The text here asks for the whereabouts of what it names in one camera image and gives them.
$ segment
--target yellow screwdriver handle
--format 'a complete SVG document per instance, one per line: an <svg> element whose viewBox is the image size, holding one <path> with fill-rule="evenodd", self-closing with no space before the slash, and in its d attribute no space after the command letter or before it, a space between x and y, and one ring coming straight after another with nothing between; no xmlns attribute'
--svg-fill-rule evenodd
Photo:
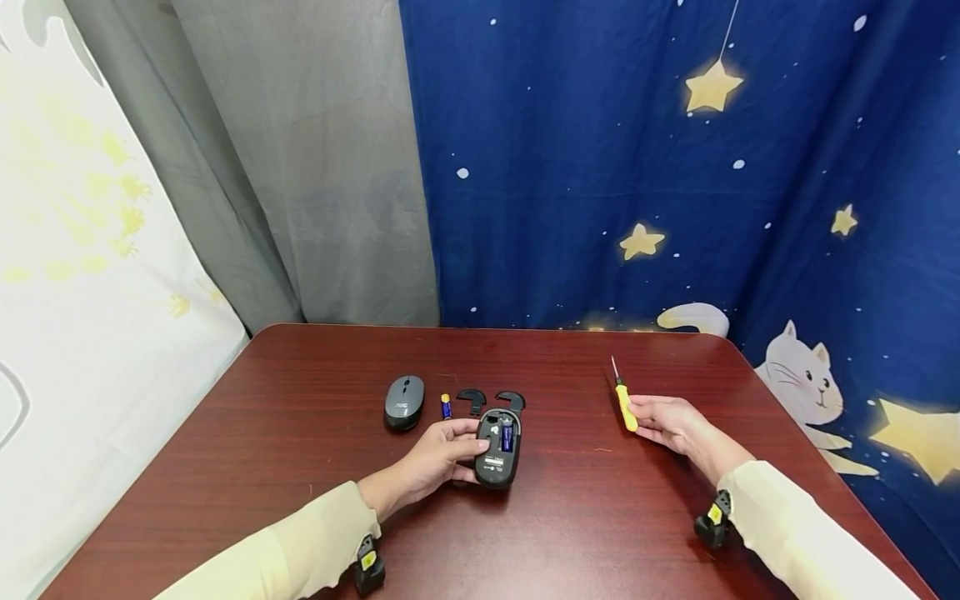
<svg viewBox="0 0 960 600"><path fill-rule="evenodd" d="M627 409L630 406L630 398L627 396L627 386L616 386L616 397L620 398L620 413L623 415L623 424L627 426L627 431L636 431L636 417Z"/></svg>

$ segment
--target white backdrop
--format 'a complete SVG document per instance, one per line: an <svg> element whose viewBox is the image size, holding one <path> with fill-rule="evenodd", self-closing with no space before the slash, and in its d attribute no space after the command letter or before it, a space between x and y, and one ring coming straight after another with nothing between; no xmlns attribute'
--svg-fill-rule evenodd
<svg viewBox="0 0 960 600"><path fill-rule="evenodd" d="M61 1L0 0L0 598L42 591L246 339Z"/></svg>

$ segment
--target black computer mouse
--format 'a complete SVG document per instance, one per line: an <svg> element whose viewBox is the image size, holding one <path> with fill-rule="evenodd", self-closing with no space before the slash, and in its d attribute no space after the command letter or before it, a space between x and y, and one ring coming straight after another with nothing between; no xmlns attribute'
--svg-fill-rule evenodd
<svg viewBox="0 0 960 600"><path fill-rule="evenodd" d="M423 380L403 375L390 386L383 407L383 422L392 431L413 429L423 412Z"/></svg>

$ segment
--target sleeve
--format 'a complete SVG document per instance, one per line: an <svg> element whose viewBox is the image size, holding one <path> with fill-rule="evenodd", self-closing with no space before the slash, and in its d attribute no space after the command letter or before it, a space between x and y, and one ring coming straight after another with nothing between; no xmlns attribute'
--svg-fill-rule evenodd
<svg viewBox="0 0 960 600"><path fill-rule="evenodd" d="M155 600L296 600L337 585L363 538L380 537L355 483L325 493L188 573Z"/></svg>
<svg viewBox="0 0 960 600"><path fill-rule="evenodd" d="M730 518L744 544L801 600L917 597L769 463L744 463L717 489L730 493Z"/></svg>

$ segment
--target red-brown table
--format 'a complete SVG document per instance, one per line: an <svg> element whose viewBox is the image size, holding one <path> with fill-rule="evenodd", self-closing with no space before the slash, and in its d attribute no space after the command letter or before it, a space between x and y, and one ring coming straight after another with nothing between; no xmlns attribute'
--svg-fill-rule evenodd
<svg viewBox="0 0 960 600"><path fill-rule="evenodd" d="M686 459L623 428L611 354L633 393L688 398L934 597L726 340L299 324L252 340L43 597L152 597L310 498L403 456L440 418L440 394L463 388L526 396L514 485L447 485L392 517L375 597L789 597L738 538L714 553L697 541L693 518L711 489ZM426 384L424 415L416 430L391 434L384 395L408 373ZM466 417L469 404L453 409ZM345 577L321 596L355 592Z"/></svg>

